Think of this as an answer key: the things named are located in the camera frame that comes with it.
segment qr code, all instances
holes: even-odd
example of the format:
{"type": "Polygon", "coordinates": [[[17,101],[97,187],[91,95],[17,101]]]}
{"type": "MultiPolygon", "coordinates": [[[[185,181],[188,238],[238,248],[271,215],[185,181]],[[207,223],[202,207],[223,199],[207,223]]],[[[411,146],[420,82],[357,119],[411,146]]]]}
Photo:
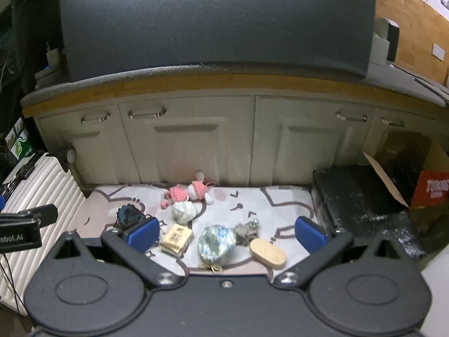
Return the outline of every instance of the qr code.
{"type": "Polygon", "coordinates": [[[181,239],[181,233],[173,233],[173,234],[170,236],[169,241],[170,241],[170,242],[173,242],[173,243],[178,243],[180,239],[181,239]]]}

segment white ridged panel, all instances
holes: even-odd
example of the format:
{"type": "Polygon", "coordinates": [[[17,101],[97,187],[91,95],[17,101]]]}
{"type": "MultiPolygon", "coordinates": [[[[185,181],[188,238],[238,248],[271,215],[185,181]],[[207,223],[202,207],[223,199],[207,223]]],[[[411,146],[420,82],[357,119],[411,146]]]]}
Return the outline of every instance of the white ridged panel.
{"type": "MultiPolygon", "coordinates": [[[[7,201],[2,213],[17,213],[47,204],[54,204],[58,209],[57,222],[40,230],[42,247],[7,255],[13,272],[14,284],[22,300],[25,288],[34,272],[56,240],[67,230],[84,200],[85,197],[71,173],[65,173],[56,158],[43,156],[37,161],[35,170],[30,177],[19,184],[7,201]]],[[[6,269],[3,257],[0,262],[6,269]]],[[[11,287],[1,274],[0,296],[1,303],[16,309],[11,287]]],[[[19,309],[21,314],[26,315],[20,302],[19,309]]]]}

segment wooden countertop edge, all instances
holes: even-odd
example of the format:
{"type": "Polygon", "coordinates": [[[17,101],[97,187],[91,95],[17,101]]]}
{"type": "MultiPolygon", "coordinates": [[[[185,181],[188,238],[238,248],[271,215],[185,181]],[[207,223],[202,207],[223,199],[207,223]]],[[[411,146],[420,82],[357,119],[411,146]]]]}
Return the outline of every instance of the wooden countertop edge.
{"type": "Polygon", "coordinates": [[[275,74],[194,74],[189,76],[153,77],[100,84],[25,107],[25,118],[71,106],[125,96],[148,93],[188,91],[201,89],[277,89],[301,92],[348,95],[361,100],[369,99],[379,105],[416,110],[427,115],[448,116],[448,110],[428,101],[366,84],[345,83],[275,74]]]}

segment silver bolt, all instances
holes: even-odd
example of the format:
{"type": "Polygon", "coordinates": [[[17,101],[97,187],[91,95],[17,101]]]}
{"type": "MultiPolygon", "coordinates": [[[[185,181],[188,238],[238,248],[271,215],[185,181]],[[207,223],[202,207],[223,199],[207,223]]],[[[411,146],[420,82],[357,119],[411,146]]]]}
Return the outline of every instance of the silver bolt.
{"type": "Polygon", "coordinates": [[[223,288],[229,289],[233,287],[234,283],[232,281],[222,281],[221,285],[223,288]]]}
{"type": "Polygon", "coordinates": [[[161,272],[158,276],[156,276],[156,282],[159,285],[173,285],[176,280],[176,276],[171,272],[161,272]]]}
{"type": "Polygon", "coordinates": [[[283,284],[294,285],[299,281],[299,275],[294,272],[284,272],[278,276],[279,280],[283,284]]]}

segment red label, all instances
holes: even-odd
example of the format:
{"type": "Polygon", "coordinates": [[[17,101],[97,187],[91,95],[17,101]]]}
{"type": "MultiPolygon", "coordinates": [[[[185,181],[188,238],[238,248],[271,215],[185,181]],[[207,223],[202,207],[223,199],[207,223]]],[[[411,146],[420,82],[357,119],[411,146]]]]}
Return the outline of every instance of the red label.
{"type": "Polygon", "coordinates": [[[421,171],[410,207],[431,207],[445,202],[449,202],[449,172],[421,171]]]}

